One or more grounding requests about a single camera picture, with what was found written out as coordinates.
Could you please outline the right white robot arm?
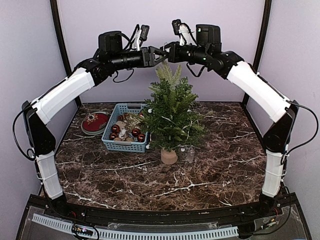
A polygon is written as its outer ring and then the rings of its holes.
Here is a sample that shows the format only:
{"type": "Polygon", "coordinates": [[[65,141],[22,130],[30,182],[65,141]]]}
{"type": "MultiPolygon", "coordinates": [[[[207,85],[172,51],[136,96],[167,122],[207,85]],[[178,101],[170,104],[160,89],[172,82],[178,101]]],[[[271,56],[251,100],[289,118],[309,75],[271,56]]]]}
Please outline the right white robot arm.
{"type": "Polygon", "coordinates": [[[287,157],[291,153],[291,133],[302,106],[279,92],[237,53],[222,51],[219,26],[198,24],[193,33],[186,23],[176,19],[172,21],[172,27],[180,40],[164,46],[170,63],[198,64],[207,71],[216,72],[248,94],[273,122],[262,138],[266,148],[266,168],[261,196],[266,198],[255,205],[255,213],[266,217],[275,208],[271,198],[281,189],[287,157]]]}

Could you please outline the gold merry christmas sign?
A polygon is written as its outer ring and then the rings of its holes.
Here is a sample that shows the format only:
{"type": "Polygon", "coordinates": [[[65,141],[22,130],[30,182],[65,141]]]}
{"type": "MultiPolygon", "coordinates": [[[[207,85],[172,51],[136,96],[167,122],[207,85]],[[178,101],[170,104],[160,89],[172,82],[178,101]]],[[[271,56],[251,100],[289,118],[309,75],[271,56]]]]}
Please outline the gold merry christmas sign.
{"type": "Polygon", "coordinates": [[[126,127],[128,130],[139,129],[144,120],[144,117],[136,113],[129,113],[126,116],[126,127]]]}

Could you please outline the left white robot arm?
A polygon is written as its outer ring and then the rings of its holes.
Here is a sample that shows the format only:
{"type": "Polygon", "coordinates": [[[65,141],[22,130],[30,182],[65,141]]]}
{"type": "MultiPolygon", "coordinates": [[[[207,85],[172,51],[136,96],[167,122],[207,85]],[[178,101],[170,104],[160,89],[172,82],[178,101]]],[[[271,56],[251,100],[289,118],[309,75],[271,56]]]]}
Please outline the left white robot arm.
{"type": "Polygon", "coordinates": [[[64,196],[55,163],[56,139],[47,124],[67,104],[82,93],[98,86],[108,77],[121,70],[150,68],[164,61],[168,53],[154,46],[142,47],[146,34],[137,36],[137,42],[128,40],[121,31],[110,31],[98,36],[98,48],[93,57],[76,65],[73,72],[32,102],[26,101],[20,114],[23,115],[30,148],[24,156],[34,161],[38,178],[47,196],[53,200],[51,210],[60,218],[67,218],[70,206],[64,196]]]}

